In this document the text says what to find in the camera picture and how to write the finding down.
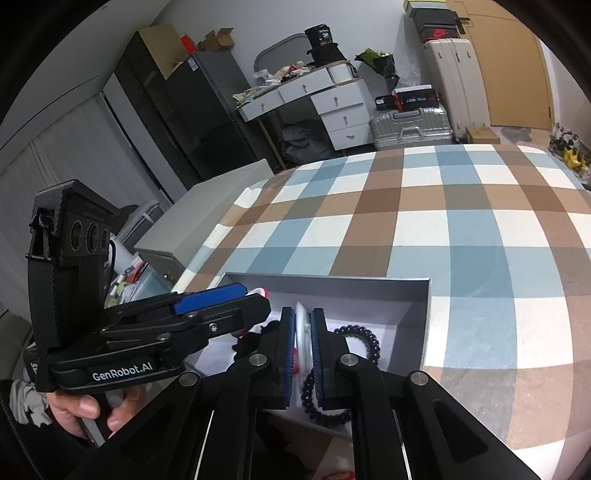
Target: white desk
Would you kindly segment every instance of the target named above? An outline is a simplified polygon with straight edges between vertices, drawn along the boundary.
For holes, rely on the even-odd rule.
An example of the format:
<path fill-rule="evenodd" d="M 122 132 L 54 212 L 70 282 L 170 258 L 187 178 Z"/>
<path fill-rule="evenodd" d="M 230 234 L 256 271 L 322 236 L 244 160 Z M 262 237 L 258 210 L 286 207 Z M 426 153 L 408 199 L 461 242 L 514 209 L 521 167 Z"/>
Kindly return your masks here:
<path fill-rule="evenodd" d="M 375 114 L 374 100 L 362 78 L 348 79 L 348 69 L 347 61 L 330 63 L 268 90 L 238 111 L 248 122 L 310 96 L 335 150 L 372 143 L 369 119 Z"/>

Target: black beaded bracelet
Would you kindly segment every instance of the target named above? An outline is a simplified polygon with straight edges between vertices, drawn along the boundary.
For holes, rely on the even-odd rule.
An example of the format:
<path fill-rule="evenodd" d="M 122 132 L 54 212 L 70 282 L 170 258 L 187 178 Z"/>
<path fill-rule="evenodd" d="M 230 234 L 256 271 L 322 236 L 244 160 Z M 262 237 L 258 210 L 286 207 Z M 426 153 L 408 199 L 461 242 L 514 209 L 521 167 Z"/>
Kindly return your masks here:
<path fill-rule="evenodd" d="M 363 340 L 365 347 L 368 351 L 368 360 L 375 365 L 378 364 L 379 360 L 379 342 L 376 336 L 365 327 L 359 325 L 347 325 L 345 327 L 335 329 L 335 333 L 344 335 L 345 337 L 355 337 Z M 301 393 L 301 406 L 304 407 L 306 413 L 310 417 L 310 420 L 314 420 L 318 425 L 324 425 L 325 427 L 337 426 L 338 424 L 345 424 L 351 421 L 351 411 L 345 410 L 338 415 L 327 415 L 316 409 L 312 402 L 312 391 L 314 390 L 314 370 L 311 370 L 306 380 L 304 381 L 304 387 Z"/>

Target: human hand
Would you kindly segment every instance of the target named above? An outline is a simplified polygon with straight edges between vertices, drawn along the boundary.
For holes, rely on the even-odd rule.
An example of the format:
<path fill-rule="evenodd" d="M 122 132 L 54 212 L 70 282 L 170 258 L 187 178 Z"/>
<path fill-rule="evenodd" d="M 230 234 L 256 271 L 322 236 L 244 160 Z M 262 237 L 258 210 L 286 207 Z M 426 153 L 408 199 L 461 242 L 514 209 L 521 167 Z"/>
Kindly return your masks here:
<path fill-rule="evenodd" d="M 143 386 L 135 385 L 124 388 L 124 392 L 123 403 L 114 408 L 107 418 L 107 426 L 114 433 L 139 412 L 145 404 L 145 389 Z M 58 390 L 47 394 L 47 403 L 62 428 L 81 438 L 85 438 L 85 436 L 77 419 L 94 420 L 100 415 L 99 404 L 90 395 L 68 395 Z"/>

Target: black sleeve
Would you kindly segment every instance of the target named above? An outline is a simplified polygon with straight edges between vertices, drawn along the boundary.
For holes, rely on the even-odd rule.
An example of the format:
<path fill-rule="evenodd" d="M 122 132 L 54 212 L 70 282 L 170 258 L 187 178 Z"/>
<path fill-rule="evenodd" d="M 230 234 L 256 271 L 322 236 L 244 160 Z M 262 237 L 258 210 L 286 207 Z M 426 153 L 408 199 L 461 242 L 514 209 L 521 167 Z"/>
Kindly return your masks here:
<path fill-rule="evenodd" d="M 11 385 L 12 380 L 0 381 L 0 476 L 37 480 L 34 463 L 44 480 L 62 480 L 94 447 L 70 435 L 55 421 L 40 427 L 17 423 L 9 408 Z"/>

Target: wooden door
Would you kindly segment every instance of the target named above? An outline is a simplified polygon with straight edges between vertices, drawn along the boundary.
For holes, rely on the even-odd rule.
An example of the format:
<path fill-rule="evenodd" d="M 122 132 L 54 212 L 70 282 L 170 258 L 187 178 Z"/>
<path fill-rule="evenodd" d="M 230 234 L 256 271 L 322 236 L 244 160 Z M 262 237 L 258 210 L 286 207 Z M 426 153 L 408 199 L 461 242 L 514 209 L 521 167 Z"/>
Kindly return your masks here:
<path fill-rule="evenodd" d="M 492 125 L 549 130 L 552 96 L 537 37 L 493 0 L 447 0 L 474 45 Z"/>

